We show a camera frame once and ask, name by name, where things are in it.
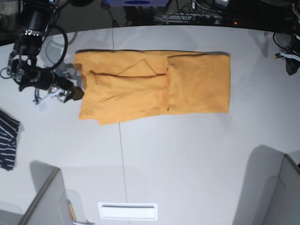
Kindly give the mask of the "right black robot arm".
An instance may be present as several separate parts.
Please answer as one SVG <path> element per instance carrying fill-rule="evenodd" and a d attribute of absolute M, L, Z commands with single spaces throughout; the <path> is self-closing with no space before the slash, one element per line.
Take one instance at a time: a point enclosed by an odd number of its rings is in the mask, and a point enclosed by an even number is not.
<path fill-rule="evenodd" d="M 55 72 L 62 64 L 68 49 L 68 37 L 58 26 L 62 6 L 58 0 L 20 0 L 18 1 L 18 37 L 9 55 L 7 78 L 18 84 L 19 91 L 33 87 L 33 102 L 38 105 L 49 98 L 56 97 L 60 102 L 80 100 L 83 90 L 64 76 Z M 50 67 L 38 67 L 37 56 L 51 30 L 60 31 L 64 39 L 63 52 L 59 60 Z"/>

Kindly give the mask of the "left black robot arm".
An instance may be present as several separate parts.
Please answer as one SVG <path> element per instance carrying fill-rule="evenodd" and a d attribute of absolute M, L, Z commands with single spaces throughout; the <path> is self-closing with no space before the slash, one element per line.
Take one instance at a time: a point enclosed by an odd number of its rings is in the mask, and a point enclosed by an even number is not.
<path fill-rule="evenodd" d="M 284 58 L 285 69 L 289 76 L 297 73 L 300 68 L 300 1 L 291 0 L 290 6 L 293 16 L 293 27 L 289 32 L 289 44 L 287 46 L 281 46 L 275 39 L 275 32 L 273 33 L 273 41 L 279 47 L 280 51 L 274 55 L 274 59 Z"/>

